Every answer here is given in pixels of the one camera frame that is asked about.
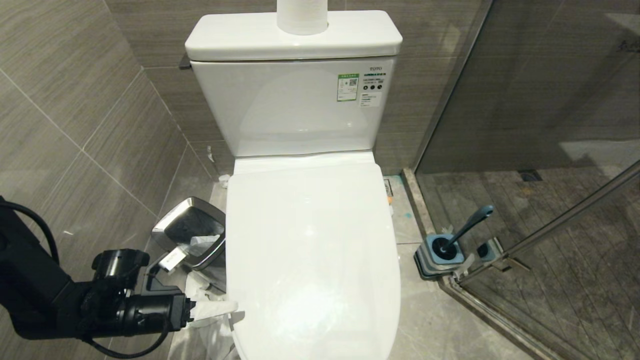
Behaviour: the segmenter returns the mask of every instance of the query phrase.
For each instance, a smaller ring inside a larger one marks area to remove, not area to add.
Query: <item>toilet seat lid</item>
[[[400,272],[379,166],[232,176],[227,293],[243,360],[386,359]]]

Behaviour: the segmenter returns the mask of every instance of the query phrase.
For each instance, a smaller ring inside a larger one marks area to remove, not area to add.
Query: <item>trash can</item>
[[[189,197],[154,226],[151,238],[166,251],[180,247],[187,254],[181,264],[227,292],[225,214],[220,209]]]

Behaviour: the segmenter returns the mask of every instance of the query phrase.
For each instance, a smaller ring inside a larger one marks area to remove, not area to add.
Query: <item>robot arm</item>
[[[149,255],[139,250],[107,250],[93,260],[92,281],[74,282],[57,264],[57,250],[46,224],[43,232],[50,240],[52,256],[14,210],[34,218],[41,227],[44,221],[0,197],[0,304],[21,337],[77,338],[109,356],[132,358],[153,351],[170,331],[178,331],[191,321],[189,312],[195,302],[178,287],[163,286],[156,279],[159,260],[148,267],[138,295],[132,293],[139,271],[149,265]],[[93,341],[153,333],[161,334],[158,341],[131,355]]]

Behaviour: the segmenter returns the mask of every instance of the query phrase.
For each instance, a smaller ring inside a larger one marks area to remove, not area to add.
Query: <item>shower floor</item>
[[[596,167],[416,174],[438,231],[457,230],[480,206],[493,215],[463,238],[474,249],[494,236],[508,249],[610,177]],[[467,290],[567,358],[640,359],[640,183],[553,238],[519,254],[531,268],[485,271]]]

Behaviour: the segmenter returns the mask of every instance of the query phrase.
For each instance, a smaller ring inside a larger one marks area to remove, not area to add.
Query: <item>white toilet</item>
[[[402,36],[385,12],[329,12],[318,35],[275,13],[206,15],[186,42],[236,157],[227,293],[243,360],[384,360],[400,273],[371,149]]]

